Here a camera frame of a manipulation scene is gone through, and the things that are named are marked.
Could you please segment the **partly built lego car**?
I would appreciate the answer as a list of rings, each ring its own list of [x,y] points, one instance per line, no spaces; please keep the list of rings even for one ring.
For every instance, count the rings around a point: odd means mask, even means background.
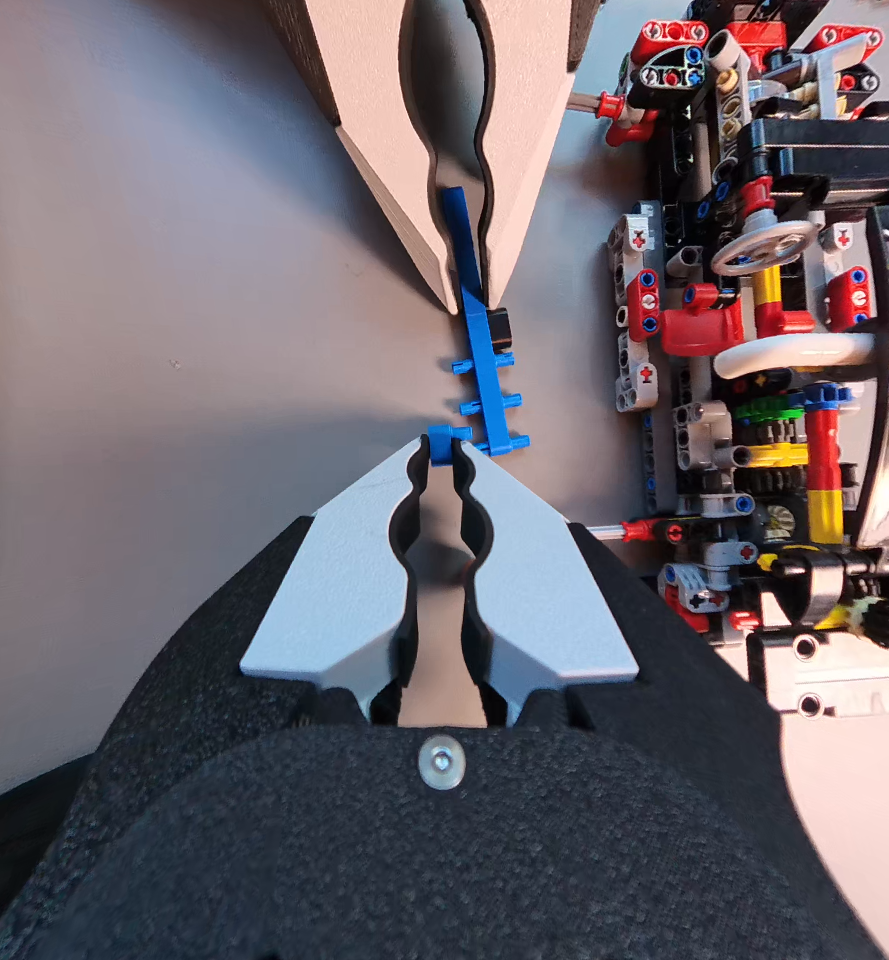
[[[782,714],[889,714],[889,14],[649,13],[613,93],[645,196],[609,234],[656,592]]]

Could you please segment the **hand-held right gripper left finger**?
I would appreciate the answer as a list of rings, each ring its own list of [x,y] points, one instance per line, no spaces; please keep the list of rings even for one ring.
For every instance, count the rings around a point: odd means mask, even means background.
[[[417,583],[429,440],[407,443],[320,507],[240,661],[243,674],[350,690],[396,723],[418,647]]]

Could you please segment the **long blue lego beam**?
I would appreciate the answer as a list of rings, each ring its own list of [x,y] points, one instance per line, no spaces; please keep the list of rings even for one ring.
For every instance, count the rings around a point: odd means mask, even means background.
[[[467,340],[470,348],[469,358],[475,361],[474,376],[477,397],[474,401],[497,401],[497,412],[481,416],[484,428],[484,440],[492,450],[507,444],[510,434],[506,410],[502,409],[499,368],[486,367],[485,359],[494,354],[487,320],[487,308],[478,265],[475,257],[475,245],[464,190],[461,187],[447,187],[440,191],[443,216],[452,241],[458,283],[461,293],[463,317]]]

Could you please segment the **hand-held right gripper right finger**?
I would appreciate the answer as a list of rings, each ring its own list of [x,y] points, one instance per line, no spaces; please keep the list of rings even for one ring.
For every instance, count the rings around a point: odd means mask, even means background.
[[[453,476],[474,554],[462,654],[487,725],[514,725],[535,690],[637,678],[567,519],[466,440],[453,442]]]

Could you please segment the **blue lego connector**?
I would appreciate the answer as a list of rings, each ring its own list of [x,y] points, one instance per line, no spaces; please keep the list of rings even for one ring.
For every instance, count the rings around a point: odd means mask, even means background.
[[[433,467],[448,466],[452,463],[452,441],[471,441],[473,428],[452,424],[431,425],[427,429],[430,464]]]

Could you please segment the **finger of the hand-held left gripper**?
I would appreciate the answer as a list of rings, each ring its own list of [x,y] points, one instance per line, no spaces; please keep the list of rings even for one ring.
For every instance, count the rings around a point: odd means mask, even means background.
[[[485,97],[475,152],[485,184],[478,225],[486,305],[518,261],[573,86],[571,2],[476,1]]]
[[[450,314],[449,248],[431,198],[436,161],[416,127],[409,72],[412,2],[306,3],[339,115],[336,133],[414,266]]]

